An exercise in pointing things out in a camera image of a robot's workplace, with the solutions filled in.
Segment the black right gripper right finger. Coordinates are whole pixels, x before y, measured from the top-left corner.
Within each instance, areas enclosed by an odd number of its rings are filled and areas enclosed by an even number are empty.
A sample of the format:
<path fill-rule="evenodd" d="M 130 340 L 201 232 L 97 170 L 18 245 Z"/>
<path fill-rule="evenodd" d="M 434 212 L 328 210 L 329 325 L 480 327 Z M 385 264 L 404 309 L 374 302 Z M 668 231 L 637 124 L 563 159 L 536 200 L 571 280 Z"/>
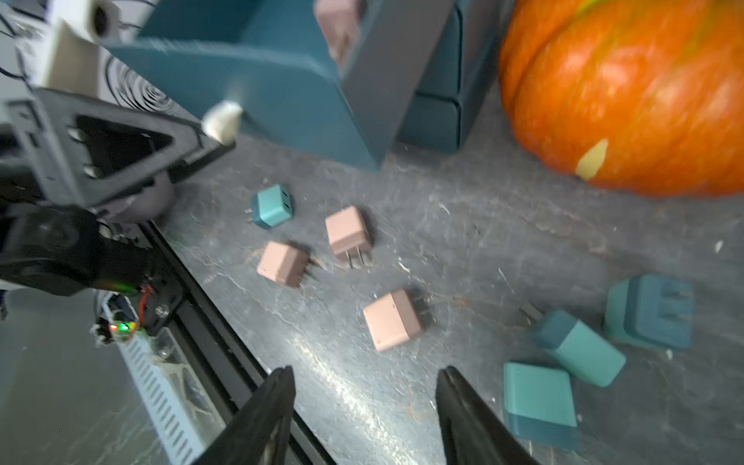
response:
<path fill-rule="evenodd" d="M 455 367 L 438 372 L 435 399 L 448 464 L 537 464 Z"/>

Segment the pink plug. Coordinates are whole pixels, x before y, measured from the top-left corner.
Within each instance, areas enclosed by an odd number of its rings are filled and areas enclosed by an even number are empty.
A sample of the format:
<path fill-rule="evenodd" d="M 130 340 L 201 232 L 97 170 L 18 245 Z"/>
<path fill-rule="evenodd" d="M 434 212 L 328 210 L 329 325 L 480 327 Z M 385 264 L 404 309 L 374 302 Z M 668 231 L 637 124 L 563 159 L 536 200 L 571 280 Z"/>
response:
<path fill-rule="evenodd" d="M 277 241 L 270 241 L 257 265 L 257 273 L 269 281 L 287 288 L 297 289 L 311 267 L 318 265 L 309 253 L 300 248 Z"/>
<path fill-rule="evenodd" d="M 313 12 L 333 61 L 341 67 L 350 56 L 362 28 L 366 2 L 362 0 L 316 0 Z"/>
<path fill-rule="evenodd" d="M 408 343 L 425 332 L 426 302 L 412 291 L 399 289 L 364 307 L 362 315 L 372 344 L 385 352 Z"/>
<path fill-rule="evenodd" d="M 372 250 L 373 241 L 362 212 L 351 205 L 327 217 L 325 225 L 333 257 L 350 267 L 357 258 L 363 267 L 364 254 Z"/>

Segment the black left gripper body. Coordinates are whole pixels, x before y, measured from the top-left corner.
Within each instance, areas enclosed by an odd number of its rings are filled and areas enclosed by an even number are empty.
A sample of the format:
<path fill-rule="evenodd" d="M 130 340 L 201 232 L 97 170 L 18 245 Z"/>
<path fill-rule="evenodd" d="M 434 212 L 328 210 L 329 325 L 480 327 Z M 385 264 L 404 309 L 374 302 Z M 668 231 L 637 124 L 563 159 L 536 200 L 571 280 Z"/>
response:
<path fill-rule="evenodd" d="M 29 172 L 46 203 L 87 207 L 87 131 L 77 122 L 87 98 L 38 89 L 4 107 L 19 156 L 2 172 Z"/>

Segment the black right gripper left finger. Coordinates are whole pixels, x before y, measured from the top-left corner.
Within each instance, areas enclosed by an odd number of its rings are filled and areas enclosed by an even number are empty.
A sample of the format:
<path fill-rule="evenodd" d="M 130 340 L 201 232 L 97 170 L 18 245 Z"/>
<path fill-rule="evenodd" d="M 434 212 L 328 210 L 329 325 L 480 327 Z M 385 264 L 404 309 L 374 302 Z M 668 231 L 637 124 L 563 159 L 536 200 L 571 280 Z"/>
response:
<path fill-rule="evenodd" d="M 291 366 L 271 372 L 194 464 L 283 464 L 296 399 L 294 378 Z"/>

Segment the teal drawer cabinet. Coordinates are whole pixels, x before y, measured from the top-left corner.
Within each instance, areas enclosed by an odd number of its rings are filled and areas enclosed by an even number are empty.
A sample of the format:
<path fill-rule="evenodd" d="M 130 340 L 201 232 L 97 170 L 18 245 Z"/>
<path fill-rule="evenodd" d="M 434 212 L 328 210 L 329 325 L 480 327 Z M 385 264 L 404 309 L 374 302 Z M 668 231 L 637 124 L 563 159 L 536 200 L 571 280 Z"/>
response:
<path fill-rule="evenodd" d="M 509 1 L 366 1 L 339 67 L 315 1 L 161 1 L 106 49 L 186 112 L 224 102 L 248 135 L 377 169 L 396 141 L 464 145 L 496 71 Z"/>

